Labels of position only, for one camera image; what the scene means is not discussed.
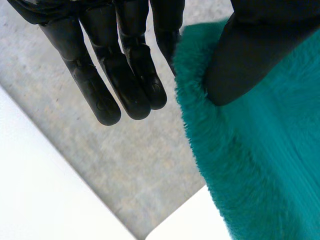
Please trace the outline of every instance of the concrete surface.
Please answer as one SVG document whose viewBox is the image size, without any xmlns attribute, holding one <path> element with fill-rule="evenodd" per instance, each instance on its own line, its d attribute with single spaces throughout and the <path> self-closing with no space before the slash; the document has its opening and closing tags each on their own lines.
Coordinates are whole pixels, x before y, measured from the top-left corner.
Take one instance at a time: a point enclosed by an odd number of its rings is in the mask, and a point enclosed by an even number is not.
<svg viewBox="0 0 320 240">
<path fill-rule="evenodd" d="M 184 25 L 232 12 L 229 0 L 186 0 Z M 139 240 L 205 184 L 185 138 L 174 77 L 156 45 L 151 14 L 146 40 L 168 103 L 142 121 L 121 109 L 121 121 L 105 127 L 39 27 L 0 1 L 0 84 Z M 87 36 L 85 41 L 99 66 Z"/>
</svg>

